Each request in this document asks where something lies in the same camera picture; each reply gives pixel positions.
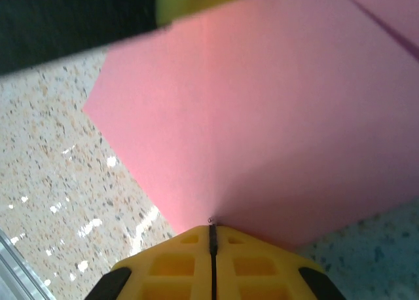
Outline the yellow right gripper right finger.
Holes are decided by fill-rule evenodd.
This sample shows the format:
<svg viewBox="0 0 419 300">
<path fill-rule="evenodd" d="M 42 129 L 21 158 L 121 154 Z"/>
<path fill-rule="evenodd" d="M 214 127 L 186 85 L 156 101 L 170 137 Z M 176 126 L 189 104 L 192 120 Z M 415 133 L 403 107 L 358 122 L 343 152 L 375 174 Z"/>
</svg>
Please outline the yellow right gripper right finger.
<svg viewBox="0 0 419 300">
<path fill-rule="evenodd" d="M 313 261 L 225 226 L 217 234 L 217 300 L 319 300 L 299 272 Z"/>
</svg>

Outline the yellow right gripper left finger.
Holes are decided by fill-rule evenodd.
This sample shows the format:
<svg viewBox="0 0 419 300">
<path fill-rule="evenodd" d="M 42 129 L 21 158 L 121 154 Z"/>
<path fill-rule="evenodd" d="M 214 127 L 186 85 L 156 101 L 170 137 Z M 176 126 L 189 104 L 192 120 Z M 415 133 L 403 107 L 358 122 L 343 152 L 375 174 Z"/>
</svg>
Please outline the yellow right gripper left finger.
<svg viewBox="0 0 419 300">
<path fill-rule="evenodd" d="M 194 227 L 116 263 L 131 270 L 117 300 L 212 300 L 209 232 Z"/>
</svg>

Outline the aluminium mounting rail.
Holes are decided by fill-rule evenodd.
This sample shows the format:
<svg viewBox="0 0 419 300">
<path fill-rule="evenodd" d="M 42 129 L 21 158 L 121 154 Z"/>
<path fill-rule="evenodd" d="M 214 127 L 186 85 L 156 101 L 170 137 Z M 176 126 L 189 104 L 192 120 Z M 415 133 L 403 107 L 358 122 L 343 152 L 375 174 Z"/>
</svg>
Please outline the aluminium mounting rail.
<svg viewBox="0 0 419 300">
<path fill-rule="evenodd" d="M 0 300 L 56 300 L 1 229 Z"/>
</svg>

